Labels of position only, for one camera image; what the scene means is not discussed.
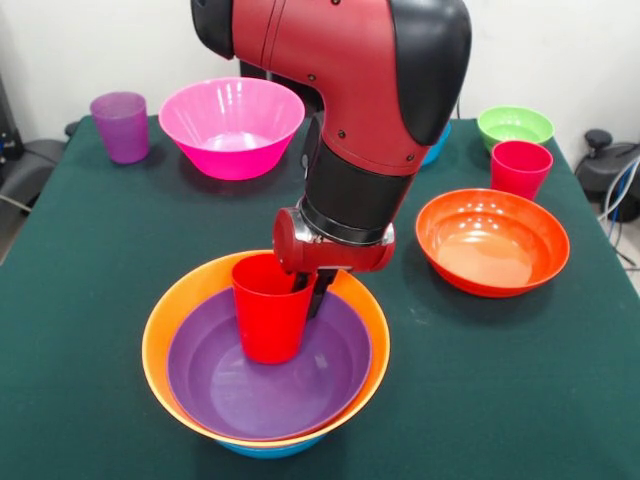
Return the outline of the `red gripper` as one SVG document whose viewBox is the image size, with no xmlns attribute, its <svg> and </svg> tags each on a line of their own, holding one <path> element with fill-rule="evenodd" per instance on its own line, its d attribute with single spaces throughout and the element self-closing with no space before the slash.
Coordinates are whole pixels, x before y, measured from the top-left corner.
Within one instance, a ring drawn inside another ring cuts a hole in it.
<svg viewBox="0 0 640 480">
<path fill-rule="evenodd" d="M 395 230 L 390 224 L 380 242 L 356 246 L 336 243 L 315 233 L 296 208 L 278 211 L 273 227 L 273 248 L 282 268 L 294 275 L 292 292 L 313 285 L 307 319 L 313 319 L 338 270 L 375 272 L 384 269 L 395 251 Z"/>
</svg>

